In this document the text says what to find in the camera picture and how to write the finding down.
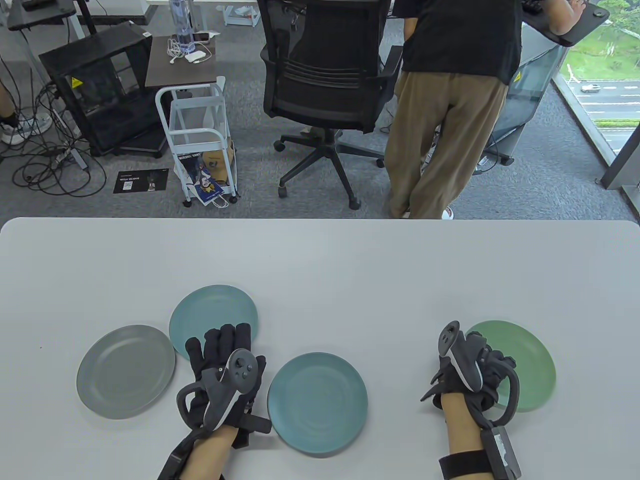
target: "black t-shirt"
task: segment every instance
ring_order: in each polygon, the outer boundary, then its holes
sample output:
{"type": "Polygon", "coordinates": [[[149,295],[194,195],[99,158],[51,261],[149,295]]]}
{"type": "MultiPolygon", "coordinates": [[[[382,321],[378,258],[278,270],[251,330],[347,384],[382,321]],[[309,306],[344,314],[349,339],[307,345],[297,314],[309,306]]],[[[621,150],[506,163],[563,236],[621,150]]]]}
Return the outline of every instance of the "black t-shirt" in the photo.
{"type": "Polygon", "coordinates": [[[520,0],[396,0],[393,14],[418,18],[404,43],[403,70],[497,77],[520,65],[520,0]]]}

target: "light blue plate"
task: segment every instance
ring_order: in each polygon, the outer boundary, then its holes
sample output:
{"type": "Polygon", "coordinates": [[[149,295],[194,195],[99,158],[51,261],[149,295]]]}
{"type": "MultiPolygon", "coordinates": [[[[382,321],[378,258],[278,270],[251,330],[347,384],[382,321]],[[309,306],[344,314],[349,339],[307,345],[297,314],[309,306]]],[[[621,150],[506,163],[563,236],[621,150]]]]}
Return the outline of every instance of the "light blue plate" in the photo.
{"type": "Polygon", "coordinates": [[[316,456],[335,454],[358,436],[367,419],[367,389],[339,356],[313,352],[278,371],[267,398],[273,428],[291,447],[316,456]]]}
{"type": "Polygon", "coordinates": [[[184,343],[197,337],[204,348],[204,334],[224,324],[248,323],[251,340],[258,333],[258,310],[251,297],[230,285],[210,285],[188,294],[175,307],[169,322],[173,348],[189,359],[184,343]]]}

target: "white car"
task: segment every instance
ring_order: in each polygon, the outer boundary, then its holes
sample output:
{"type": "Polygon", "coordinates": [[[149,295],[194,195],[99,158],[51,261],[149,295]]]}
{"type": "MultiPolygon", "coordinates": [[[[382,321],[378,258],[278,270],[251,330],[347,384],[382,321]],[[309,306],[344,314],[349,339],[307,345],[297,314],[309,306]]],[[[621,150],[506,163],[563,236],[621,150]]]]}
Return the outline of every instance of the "white car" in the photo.
{"type": "Polygon", "coordinates": [[[602,87],[600,85],[596,85],[595,83],[591,83],[589,85],[582,85],[580,90],[584,93],[598,93],[602,87]]]}

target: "black glove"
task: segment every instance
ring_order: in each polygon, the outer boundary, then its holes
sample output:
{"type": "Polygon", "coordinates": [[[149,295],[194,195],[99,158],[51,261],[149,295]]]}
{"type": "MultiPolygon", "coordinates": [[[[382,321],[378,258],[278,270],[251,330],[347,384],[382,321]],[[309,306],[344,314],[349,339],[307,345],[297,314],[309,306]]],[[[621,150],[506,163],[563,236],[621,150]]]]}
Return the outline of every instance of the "black glove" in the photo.
{"type": "MultiPolygon", "coordinates": [[[[210,368],[217,370],[216,376],[218,380],[220,380],[227,360],[234,350],[244,348],[251,351],[251,326],[248,323],[241,323],[236,327],[231,324],[226,324],[223,325],[220,330],[214,328],[205,333],[204,338],[204,356],[202,355],[200,341],[197,338],[190,338],[185,343],[196,381],[202,379],[203,370],[210,368]]],[[[249,393],[238,397],[238,400],[233,404],[225,418],[223,422],[224,425],[238,428],[243,415],[245,413],[251,413],[253,401],[262,384],[262,373],[267,364],[266,359],[262,355],[257,356],[256,360],[258,361],[258,378],[256,379],[255,385],[249,393]]],[[[209,398],[206,392],[199,391],[195,394],[195,397],[191,401],[188,414],[189,426],[192,429],[202,426],[204,413],[208,404],[209,398]]],[[[246,447],[248,444],[249,432],[242,428],[239,429],[233,447],[237,449],[246,447]]]]}
{"type": "Polygon", "coordinates": [[[492,350],[486,344],[486,339],[478,332],[470,332],[467,335],[467,343],[472,349],[472,355],[476,358],[483,377],[482,389],[478,393],[471,392],[460,379],[451,361],[447,357],[440,357],[440,370],[431,380],[431,384],[436,381],[438,383],[433,385],[420,401],[433,396],[433,404],[442,409],[442,394],[459,393],[465,395],[467,406],[473,405],[482,412],[495,405],[498,401],[498,386],[506,378],[506,373],[496,368],[494,362],[504,362],[512,369],[516,367],[516,362],[510,356],[504,356],[500,350],[492,350]]]}

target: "road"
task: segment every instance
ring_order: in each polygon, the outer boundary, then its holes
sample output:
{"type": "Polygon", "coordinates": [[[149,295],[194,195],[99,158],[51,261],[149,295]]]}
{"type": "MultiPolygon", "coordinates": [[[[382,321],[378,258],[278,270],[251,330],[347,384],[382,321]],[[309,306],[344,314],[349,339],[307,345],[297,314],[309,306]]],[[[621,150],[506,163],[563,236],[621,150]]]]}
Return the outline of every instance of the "road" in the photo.
{"type": "MultiPolygon", "coordinates": [[[[582,80],[569,82],[573,94],[593,120],[623,118],[640,122],[640,79],[638,80],[582,80]],[[598,93],[585,93],[581,86],[591,83],[600,85],[598,93]]],[[[604,138],[614,153],[618,153],[627,142],[633,128],[601,128],[604,138]]]]}
{"type": "Polygon", "coordinates": [[[618,154],[634,129],[600,129],[600,132],[604,135],[613,152],[618,154]]]}
{"type": "Polygon", "coordinates": [[[640,120],[640,80],[583,80],[570,82],[574,95],[593,120],[625,118],[640,120]],[[598,93],[585,93],[581,86],[591,83],[602,87],[598,93]]]}

